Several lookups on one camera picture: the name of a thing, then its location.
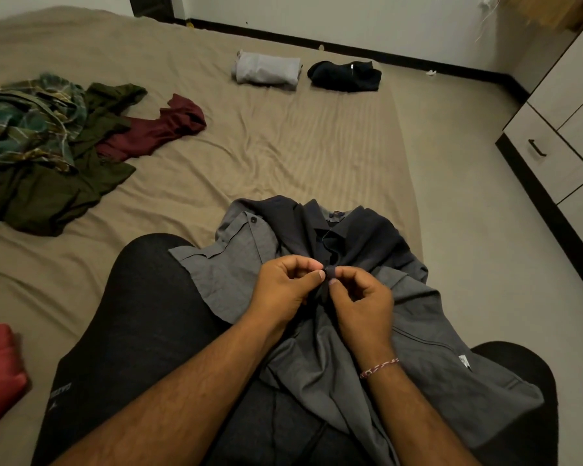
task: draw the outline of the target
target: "beige bedsheet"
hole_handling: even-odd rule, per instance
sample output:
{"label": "beige bedsheet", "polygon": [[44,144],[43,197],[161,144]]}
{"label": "beige bedsheet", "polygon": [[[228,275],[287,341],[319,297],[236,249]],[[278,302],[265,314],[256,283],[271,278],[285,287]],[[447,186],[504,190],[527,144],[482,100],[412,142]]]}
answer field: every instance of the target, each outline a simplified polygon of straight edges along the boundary
{"label": "beige bedsheet", "polygon": [[[236,85],[237,50],[301,57],[295,93]],[[83,86],[135,83],[131,116],[155,118],[173,93],[203,109],[208,128],[132,159],[137,171],[59,237],[0,223],[0,322],[22,336],[32,389],[0,420],[0,466],[30,461],[58,360],[93,317],[125,244],[151,232],[213,241],[227,206],[275,194],[330,210],[388,217],[421,256],[415,194],[394,101],[310,85],[319,60],[350,59],[148,18],[58,7],[0,22],[0,84],[51,71]]]}

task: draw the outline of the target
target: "folded black clothing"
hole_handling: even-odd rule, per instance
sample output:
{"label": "folded black clothing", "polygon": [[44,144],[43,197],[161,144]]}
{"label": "folded black clothing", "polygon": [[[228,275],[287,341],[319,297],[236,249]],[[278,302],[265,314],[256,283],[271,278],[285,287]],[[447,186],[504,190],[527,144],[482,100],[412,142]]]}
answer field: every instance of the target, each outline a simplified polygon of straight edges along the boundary
{"label": "folded black clothing", "polygon": [[373,68],[372,62],[351,62],[335,65],[332,62],[316,63],[307,72],[311,82],[320,88],[346,91],[377,91],[382,72]]}

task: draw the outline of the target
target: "white wardrobe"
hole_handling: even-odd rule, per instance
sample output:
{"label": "white wardrobe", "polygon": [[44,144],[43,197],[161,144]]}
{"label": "white wardrobe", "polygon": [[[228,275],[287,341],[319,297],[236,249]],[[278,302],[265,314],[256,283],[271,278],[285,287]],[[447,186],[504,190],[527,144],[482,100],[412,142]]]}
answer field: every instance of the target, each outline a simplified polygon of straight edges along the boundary
{"label": "white wardrobe", "polygon": [[[497,143],[499,149],[562,247],[582,247],[578,242],[563,242],[572,233],[553,226],[559,222],[561,227],[559,211],[583,243],[583,32],[507,124],[504,136],[508,141],[502,137]],[[520,158],[510,157],[505,149],[510,148],[507,142]],[[539,185],[528,178],[529,172],[521,169],[522,161],[556,209],[550,208],[547,197],[541,197]],[[575,255],[575,251],[566,253],[583,276],[583,256]]]}

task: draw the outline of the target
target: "black door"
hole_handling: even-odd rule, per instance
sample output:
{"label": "black door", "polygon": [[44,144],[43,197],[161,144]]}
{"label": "black door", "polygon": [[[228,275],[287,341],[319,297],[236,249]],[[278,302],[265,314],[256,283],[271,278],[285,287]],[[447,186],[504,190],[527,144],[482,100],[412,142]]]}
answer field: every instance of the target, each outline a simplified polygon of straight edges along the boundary
{"label": "black door", "polygon": [[173,4],[171,0],[130,0],[134,16],[146,16],[163,23],[173,23]]}

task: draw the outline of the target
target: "forearm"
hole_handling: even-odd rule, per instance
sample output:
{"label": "forearm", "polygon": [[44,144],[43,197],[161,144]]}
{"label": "forearm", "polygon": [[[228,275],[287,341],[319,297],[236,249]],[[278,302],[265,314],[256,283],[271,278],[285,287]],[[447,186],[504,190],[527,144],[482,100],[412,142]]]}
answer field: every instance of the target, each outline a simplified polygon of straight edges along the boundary
{"label": "forearm", "polygon": [[479,466],[399,364],[382,368],[367,382],[404,466]]}
{"label": "forearm", "polygon": [[63,465],[198,464],[275,338],[241,319],[72,446]]}

